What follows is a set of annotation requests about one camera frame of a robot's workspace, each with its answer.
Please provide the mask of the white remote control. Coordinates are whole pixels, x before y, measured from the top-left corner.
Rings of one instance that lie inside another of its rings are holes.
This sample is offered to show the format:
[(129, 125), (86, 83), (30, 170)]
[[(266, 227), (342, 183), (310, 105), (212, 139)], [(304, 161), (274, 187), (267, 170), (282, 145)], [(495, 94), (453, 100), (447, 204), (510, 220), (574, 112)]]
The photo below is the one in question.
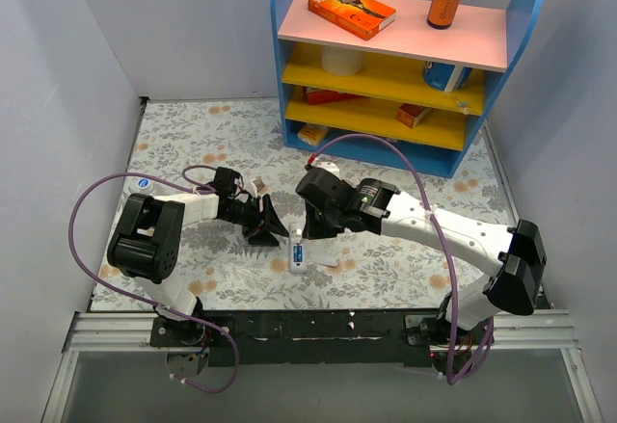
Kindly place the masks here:
[(293, 275), (301, 275), (308, 268), (303, 227), (299, 223), (291, 223), (288, 232), (288, 271)]

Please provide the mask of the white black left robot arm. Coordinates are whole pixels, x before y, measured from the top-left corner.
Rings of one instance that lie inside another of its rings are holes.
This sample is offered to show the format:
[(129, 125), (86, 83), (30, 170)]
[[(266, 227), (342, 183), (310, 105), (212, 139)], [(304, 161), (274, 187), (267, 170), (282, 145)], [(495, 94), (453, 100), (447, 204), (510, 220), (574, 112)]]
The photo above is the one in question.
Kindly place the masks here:
[(221, 220), (242, 227), (248, 244), (277, 247), (289, 233), (269, 195), (249, 192), (239, 172), (219, 167), (194, 192), (129, 196), (107, 249), (107, 262), (153, 299), (155, 310), (174, 320), (172, 334), (186, 346), (204, 337), (199, 299), (173, 274), (186, 226)]

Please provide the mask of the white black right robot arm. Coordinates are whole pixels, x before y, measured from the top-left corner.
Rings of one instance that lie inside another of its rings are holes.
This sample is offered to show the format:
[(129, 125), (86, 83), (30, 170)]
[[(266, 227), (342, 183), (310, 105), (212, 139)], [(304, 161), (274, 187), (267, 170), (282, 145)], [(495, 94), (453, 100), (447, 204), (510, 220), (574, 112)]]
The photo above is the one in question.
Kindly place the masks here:
[(534, 313), (547, 256), (539, 227), (520, 219), (492, 225), (437, 208), (372, 178), (353, 186), (322, 167), (309, 168), (296, 187), (306, 203), (304, 236), (334, 238), (346, 230), (400, 238), (441, 250), (482, 272), (460, 293), (445, 297), (434, 325), (447, 343), (458, 343), (501, 311)]

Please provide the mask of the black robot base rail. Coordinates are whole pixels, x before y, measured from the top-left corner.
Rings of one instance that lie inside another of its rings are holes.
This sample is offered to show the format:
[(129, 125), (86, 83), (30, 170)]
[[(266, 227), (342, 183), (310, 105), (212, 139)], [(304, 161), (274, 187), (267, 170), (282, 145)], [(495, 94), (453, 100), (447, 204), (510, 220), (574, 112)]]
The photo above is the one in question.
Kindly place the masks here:
[(149, 344), (204, 354), (212, 367), (392, 363), (445, 367), (449, 327), (435, 308), (210, 310), (207, 325), (155, 317)]

